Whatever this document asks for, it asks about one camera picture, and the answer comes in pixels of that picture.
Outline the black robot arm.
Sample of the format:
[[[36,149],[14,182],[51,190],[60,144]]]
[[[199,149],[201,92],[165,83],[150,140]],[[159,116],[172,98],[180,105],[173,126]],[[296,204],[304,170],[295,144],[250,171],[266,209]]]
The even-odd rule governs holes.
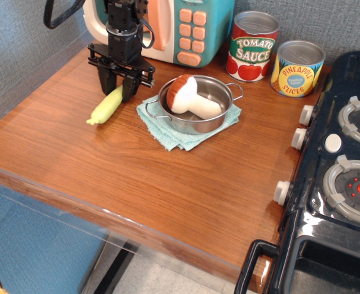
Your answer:
[[[105,1],[108,22],[106,45],[90,44],[89,63],[97,67],[104,94],[117,87],[117,78],[122,77],[122,101],[135,96],[140,85],[154,86],[156,68],[142,57],[143,48],[152,47],[143,43],[143,28],[150,25],[143,19],[148,1]]]

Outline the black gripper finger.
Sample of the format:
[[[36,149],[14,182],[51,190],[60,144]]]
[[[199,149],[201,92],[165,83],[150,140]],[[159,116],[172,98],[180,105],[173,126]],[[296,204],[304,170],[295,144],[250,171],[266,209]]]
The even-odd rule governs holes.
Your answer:
[[[140,85],[140,79],[137,77],[126,76],[122,82],[122,102],[128,102],[133,97]]]
[[[109,95],[117,88],[116,67],[107,67],[103,64],[99,64],[97,68],[102,91],[105,95]]]

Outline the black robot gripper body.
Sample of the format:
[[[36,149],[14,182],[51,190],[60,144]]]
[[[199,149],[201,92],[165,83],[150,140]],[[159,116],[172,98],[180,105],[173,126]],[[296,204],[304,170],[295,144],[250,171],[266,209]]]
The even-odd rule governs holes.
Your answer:
[[[143,27],[137,26],[135,31],[119,32],[113,29],[108,33],[108,44],[91,43],[89,63],[98,67],[115,66],[115,73],[120,77],[132,76],[140,79],[140,85],[149,88],[154,86],[153,73],[155,67],[142,57],[144,49]]]

